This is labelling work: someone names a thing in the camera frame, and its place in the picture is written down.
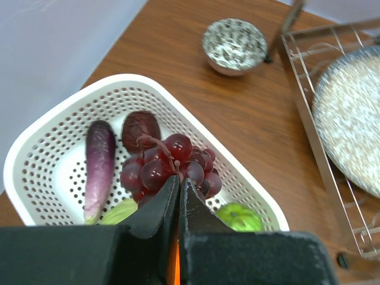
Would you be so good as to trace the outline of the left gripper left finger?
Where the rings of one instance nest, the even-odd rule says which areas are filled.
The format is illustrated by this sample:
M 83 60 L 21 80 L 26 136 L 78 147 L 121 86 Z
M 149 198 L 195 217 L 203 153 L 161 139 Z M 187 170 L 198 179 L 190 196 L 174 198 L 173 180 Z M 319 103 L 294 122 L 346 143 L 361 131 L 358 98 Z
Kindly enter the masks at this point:
M 122 222 L 1 229 L 2 284 L 173 284 L 180 180 Z

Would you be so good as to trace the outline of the small green fake vegetable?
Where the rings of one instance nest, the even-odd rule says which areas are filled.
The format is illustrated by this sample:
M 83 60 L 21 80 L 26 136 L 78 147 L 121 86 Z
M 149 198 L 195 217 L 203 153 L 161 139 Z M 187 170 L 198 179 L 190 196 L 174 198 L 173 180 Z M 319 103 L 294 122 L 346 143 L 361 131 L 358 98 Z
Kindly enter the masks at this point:
M 216 216 L 237 232 L 261 232 L 264 229 L 259 215 L 242 204 L 223 205 L 216 211 Z

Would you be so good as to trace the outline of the purple fake eggplant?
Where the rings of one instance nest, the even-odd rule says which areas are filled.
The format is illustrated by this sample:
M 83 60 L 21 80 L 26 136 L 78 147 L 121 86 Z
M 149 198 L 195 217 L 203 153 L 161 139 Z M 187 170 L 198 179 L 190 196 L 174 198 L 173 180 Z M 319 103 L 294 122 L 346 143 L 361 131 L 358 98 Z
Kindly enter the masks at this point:
M 94 121 L 87 132 L 84 222 L 96 224 L 108 199 L 115 168 L 116 140 L 111 125 Z

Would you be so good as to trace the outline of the green fake cabbage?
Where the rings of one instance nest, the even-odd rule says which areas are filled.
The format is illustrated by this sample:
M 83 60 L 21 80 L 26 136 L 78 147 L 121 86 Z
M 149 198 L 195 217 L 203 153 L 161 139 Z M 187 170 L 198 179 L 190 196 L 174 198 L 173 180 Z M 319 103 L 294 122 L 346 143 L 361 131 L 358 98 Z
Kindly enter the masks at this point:
M 112 209 L 110 209 L 102 218 L 101 225 L 116 225 L 138 210 L 138 204 L 132 199 L 127 198 Z

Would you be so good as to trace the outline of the fake orange fruit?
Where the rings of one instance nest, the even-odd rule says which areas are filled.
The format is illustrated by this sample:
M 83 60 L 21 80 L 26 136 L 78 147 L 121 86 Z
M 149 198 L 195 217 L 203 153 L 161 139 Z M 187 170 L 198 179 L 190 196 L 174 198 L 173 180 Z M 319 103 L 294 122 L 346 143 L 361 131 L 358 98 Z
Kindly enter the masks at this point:
M 179 243 L 176 244 L 176 262 L 175 262 L 175 282 L 174 285 L 181 284 L 181 266 L 180 266 L 180 248 Z

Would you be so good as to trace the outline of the dark red fake fruit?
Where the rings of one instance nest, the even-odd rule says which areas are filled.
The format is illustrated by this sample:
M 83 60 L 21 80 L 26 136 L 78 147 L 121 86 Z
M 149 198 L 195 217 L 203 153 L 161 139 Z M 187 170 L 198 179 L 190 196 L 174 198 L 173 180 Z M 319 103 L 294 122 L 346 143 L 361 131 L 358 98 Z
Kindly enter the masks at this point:
M 129 154 L 138 154 L 157 145 L 146 138 L 140 138 L 142 135 L 158 140 L 162 138 L 156 117 L 144 110 L 131 112 L 124 120 L 121 135 L 122 144 Z

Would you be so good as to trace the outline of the red fake grape bunch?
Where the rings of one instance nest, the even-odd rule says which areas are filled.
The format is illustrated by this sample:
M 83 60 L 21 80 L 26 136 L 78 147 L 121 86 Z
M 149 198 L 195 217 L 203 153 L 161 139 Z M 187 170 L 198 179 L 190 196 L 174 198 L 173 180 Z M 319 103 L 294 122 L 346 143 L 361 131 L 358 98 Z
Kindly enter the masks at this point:
M 142 135 L 157 145 L 132 154 L 122 166 L 121 186 L 132 193 L 135 202 L 154 196 L 172 175 L 189 178 L 203 199 L 212 198 L 222 188 L 222 181 L 214 167 L 215 152 L 192 145 L 182 134 L 172 134 L 160 141 Z

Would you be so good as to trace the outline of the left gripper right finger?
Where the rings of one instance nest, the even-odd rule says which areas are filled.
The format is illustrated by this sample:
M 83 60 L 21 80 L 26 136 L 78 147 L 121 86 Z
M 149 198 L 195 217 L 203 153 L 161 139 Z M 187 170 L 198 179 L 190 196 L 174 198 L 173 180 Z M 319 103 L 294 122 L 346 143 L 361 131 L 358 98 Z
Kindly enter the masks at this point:
M 236 232 L 200 199 L 192 181 L 179 200 L 181 284 L 338 284 L 323 243 L 307 232 Z

